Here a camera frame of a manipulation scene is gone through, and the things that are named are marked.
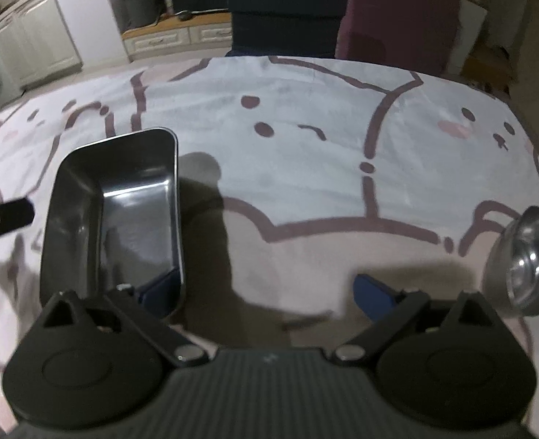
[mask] black handle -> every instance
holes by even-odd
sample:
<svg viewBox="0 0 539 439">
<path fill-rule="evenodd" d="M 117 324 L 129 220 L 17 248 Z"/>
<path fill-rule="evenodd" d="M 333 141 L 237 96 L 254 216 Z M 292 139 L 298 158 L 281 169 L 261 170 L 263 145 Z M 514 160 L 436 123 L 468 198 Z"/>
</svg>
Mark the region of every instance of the black handle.
<svg viewBox="0 0 539 439">
<path fill-rule="evenodd" d="M 32 224 L 34 205 L 26 198 L 0 204 L 0 236 Z"/>
</svg>

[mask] bed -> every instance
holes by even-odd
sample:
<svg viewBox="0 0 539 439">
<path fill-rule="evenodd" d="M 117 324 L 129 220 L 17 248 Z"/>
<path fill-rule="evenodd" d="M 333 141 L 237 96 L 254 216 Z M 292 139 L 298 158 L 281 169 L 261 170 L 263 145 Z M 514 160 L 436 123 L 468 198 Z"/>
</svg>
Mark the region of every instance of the bed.
<svg viewBox="0 0 539 439">
<path fill-rule="evenodd" d="M 502 229 L 539 206 L 539 155 L 508 106 L 371 64 L 219 58 L 124 70 L 0 112 L 0 379 L 40 306 L 55 174 L 73 149 L 168 127 L 180 147 L 184 327 L 216 344 L 332 349 L 369 325 L 369 273 L 438 299 L 478 289 Z M 539 316 L 508 321 L 539 373 Z M 526 421 L 539 436 L 538 391 Z M 0 431 L 15 419 L 0 385 Z"/>
</svg>

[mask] white wall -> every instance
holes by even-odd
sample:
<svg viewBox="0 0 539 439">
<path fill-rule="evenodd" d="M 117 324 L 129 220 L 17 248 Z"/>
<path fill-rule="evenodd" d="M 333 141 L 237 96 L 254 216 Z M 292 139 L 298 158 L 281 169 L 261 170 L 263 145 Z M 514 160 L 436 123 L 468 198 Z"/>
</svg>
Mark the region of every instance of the white wall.
<svg viewBox="0 0 539 439">
<path fill-rule="evenodd" d="M 128 61 L 109 0 L 57 0 L 84 69 Z"/>
</svg>

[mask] metal screw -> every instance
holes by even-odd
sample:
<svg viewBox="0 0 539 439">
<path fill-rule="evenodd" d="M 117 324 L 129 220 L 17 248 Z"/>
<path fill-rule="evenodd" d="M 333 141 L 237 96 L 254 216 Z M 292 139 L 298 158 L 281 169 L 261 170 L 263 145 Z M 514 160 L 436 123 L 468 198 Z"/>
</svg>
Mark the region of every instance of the metal screw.
<svg viewBox="0 0 539 439">
<path fill-rule="evenodd" d="M 198 345 L 182 345 L 174 350 L 176 358 L 182 362 L 198 360 L 204 355 L 204 350 Z"/>
<path fill-rule="evenodd" d="M 341 361 L 357 361 L 365 356 L 365 350 L 359 345 L 342 345 L 335 350 Z"/>
</svg>

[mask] cabinet door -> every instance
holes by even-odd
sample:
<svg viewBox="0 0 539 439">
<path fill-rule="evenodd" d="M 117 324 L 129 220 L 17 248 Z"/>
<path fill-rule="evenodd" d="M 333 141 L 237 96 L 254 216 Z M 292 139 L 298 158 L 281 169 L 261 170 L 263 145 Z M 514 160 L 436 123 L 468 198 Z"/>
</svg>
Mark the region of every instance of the cabinet door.
<svg viewBox="0 0 539 439">
<path fill-rule="evenodd" d="M 44 77 L 40 74 L 37 54 L 13 16 L 0 23 L 0 58 L 11 76 L 25 85 Z"/>
<path fill-rule="evenodd" d="M 159 49 L 174 49 L 178 46 L 189 46 L 191 43 L 187 28 L 166 31 L 157 35 L 152 34 L 149 37 L 142 36 L 129 41 L 130 45 L 127 48 L 132 48 L 131 54 Z"/>
<path fill-rule="evenodd" d="M 80 63 L 55 0 L 33 0 L 19 11 L 19 18 L 46 74 Z"/>
<path fill-rule="evenodd" d="M 215 25 L 193 26 L 190 28 L 191 42 L 227 42 L 233 39 L 231 23 L 218 23 Z"/>
</svg>

